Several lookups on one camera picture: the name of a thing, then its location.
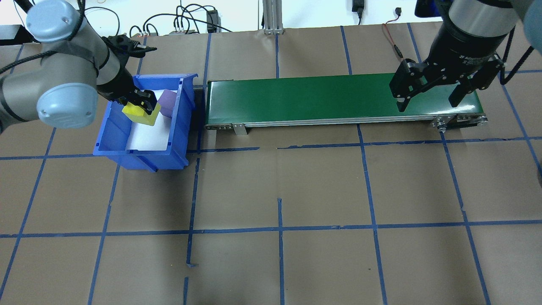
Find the conveyor belt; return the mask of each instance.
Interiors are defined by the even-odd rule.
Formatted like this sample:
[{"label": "conveyor belt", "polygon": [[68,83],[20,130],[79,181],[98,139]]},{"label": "conveyor belt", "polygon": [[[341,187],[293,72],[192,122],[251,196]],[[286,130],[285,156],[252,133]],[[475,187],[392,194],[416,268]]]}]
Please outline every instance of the conveyor belt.
[{"label": "conveyor belt", "polygon": [[207,129],[398,122],[458,115],[477,118],[483,109],[476,93],[452,108],[455,86],[440,86],[416,96],[399,112],[391,96],[392,73],[328,77],[209,82]]}]

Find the metal bracket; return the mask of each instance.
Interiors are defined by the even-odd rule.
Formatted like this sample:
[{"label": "metal bracket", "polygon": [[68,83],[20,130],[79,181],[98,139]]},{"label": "metal bracket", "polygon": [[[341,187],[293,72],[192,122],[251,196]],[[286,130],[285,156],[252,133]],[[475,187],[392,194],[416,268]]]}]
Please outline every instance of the metal bracket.
[{"label": "metal bracket", "polygon": [[282,0],[263,0],[263,32],[267,35],[282,34]]},{"label": "metal bracket", "polygon": [[244,127],[244,124],[232,124],[234,126],[235,134],[238,136],[246,136],[247,129]]},{"label": "metal bracket", "polygon": [[447,130],[484,126],[488,122],[485,115],[469,116],[469,115],[450,115],[450,116],[438,116],[436,117],[432,125],[436,127],[439,132],[445,133]]}]

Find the yellow block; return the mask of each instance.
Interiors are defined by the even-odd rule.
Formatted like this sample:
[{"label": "yellow block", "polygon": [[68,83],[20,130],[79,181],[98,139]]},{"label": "yellow block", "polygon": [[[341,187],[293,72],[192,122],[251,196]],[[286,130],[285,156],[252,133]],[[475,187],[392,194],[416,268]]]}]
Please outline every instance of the yellow block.
[{"label": "yellow block", "polygon": [[158,113],[162,107],[160,104],[156,103],[154,111],[148,115],[143,108],[135,106],[134,104],[128,103],[122,108],[122,112],[135,123],[141,123],[149,126],[154,126]]}]

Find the blue plastic bin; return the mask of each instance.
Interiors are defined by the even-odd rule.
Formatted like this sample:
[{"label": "blue plastic bin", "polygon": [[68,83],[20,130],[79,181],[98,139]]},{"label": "blue plastic bin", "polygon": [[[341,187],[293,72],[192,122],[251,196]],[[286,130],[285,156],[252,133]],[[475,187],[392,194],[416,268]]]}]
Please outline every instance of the blue plastic bin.
[{"label": "blue plastic bin", "polygon": [[109,103],[96,140],[93,154],[106,156],[126,169],[183,169],[188,165],[186,147],[194,103],[192,81],[197,74],[135,75],[135,85],[142,90],[177,90],[167,149],[126,150],[132,121],[122,113],[122,105]]}]

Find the red wire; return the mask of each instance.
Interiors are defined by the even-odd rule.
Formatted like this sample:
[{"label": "red wire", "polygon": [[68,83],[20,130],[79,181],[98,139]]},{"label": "red wire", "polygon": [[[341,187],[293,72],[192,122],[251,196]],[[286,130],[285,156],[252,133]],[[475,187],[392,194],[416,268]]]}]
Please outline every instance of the red wire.
[{"label": "red wire", "polygon": [[390,34],[390,30],[388,30],[388,26],[386,25],[386,23],[383,23],[382,25],[384,26],[384,28],[385,28],[386,31],[388,32],[388,35],[390,36],[391,44],[392,44],[392,45],[395,45],[395,41],[393,41],[393,38],[391,37],[391,34]]},{"label": "red wire", "polygon": [[400,16],[397,16],[397,18],[393,19],[393,20],[388,20],[386,21],[386,23],[382,23],[382,25],[384,26],[384,28],[386,29],[386,31],[388,32],[388,35],[390,36],[390,40],[391,40],[391,44],[392,45],[395,45],[395,41],[393,41],[393,37],[391,37],[391,33],[390,33],[390,30],[388,30],[388,26],[387,24],[390,23],[390,22],[393,22],[393,21],[397,21],[399,19]]}]

